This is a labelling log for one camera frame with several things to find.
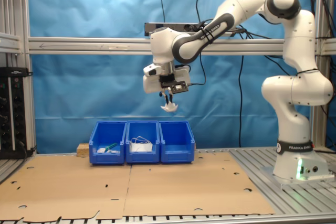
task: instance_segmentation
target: green object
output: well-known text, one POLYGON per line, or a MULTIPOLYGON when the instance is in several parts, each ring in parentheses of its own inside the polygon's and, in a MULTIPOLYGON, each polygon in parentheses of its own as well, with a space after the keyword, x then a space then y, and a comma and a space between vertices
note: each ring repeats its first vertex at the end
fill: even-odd
POLYGON ((116 143, 107 146, 107 147, 105 148, 105 152, 107 152, 109 149, 112 149, 113 147, 116 147, 116 146, 117 146, 116 143))

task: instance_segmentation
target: cardboard floor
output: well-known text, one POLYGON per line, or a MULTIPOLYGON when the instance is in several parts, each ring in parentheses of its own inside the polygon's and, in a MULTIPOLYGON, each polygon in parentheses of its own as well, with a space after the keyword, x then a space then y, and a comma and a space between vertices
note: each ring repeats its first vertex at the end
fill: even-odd
POLYGON ((0 220, 274 214, 229 153, 193 164, 91 166, 88 157, 37 156, 0 185, 0 220))

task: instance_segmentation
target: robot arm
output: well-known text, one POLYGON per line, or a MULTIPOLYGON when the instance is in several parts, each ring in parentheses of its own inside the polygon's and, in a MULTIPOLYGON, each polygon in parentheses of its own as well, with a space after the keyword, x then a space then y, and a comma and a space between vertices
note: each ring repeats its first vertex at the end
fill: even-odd
MULTIPOLYGON (((226 0, 218 8, 212 22, 193 35, 166 27, 155 30, 151 35, 153 63, 144 68, 145 92, 160 92, 164 95, 167 90, 172 97, 175 93, 188 91, 188 70, 175 68, 174 59, 184 64, 194 61, 207 45, 255 14, 278 24, 283 19, 297 15, 300 9, 298 0, 226 0)), ((176 111, 177 106, 170 102, 172 99, 165 100, 166 106, 162 108, 176 111)))
POLYGON ((151 35, 153 64, 144 68, 144 90, 160 92, 166 101, 162 108, 176 111, 173 94, 188 91, 190 77, 186 67, 174 67, 174 59, 194 61, 221 34, 255 14, 272 24, 283 24, 283 59, 298 72, 296 76, 269 77, 262 85, 262 94, 275 109, 279 123, 274 174, 287 180, 332 177, 326 161, 312 149, 308 119, 294 106, 327 104, 333 96, 333 86, 318 70, 314 58, 314 16, 301 10, 298 0, 226 0, 213 21, 193 35, 157 29, 151 35))

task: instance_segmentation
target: metal table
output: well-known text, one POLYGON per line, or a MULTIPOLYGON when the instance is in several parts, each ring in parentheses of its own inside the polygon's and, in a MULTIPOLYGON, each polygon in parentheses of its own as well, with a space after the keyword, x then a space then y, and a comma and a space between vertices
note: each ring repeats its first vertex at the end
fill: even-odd
MULTIPOLYGON (((197 150, 203 152, 229 152, 245 170, 275 210, 275 215, 216 215, 216 216, 136 216, 122 219, 76 219, 45 224, 107 224, 107 223, 336 223, 336 182, 291 185, 280 190, 261 173, 260 168, 274 166, 276 151, 273 147, 197 150)), ((320 154, 331 166, 336 155, 320 154)), ((21 163, 20 160, 0 161, 0 181, 21 163)), ((20 224, 20 221, 0 221, 0 224, 20 224)))

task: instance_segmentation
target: blue bin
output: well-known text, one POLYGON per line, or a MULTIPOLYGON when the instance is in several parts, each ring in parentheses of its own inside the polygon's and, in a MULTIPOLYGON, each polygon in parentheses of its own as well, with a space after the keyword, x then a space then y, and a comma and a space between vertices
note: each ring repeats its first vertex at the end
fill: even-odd
POLYGON ((123 164, 126 128, 127 122, 97 122, 89 142, 90 163, 94 165, 123 164), (117 146, 111 150, 118 151, 117 153, 97 153, 99 148, 106 148, 114 143, 117 143, 117 146))
POLYGON ((159 122, 162 163, 190 163, 195 158, 195 138, 187 121, 159 122))
POLYGON ((158 163, 160 161, 160 135, 157 121, 129 121, 126 134, 126 162, 158 163), (151 152, 131 152, 131 140, 141 136, 153 144, 151 152))

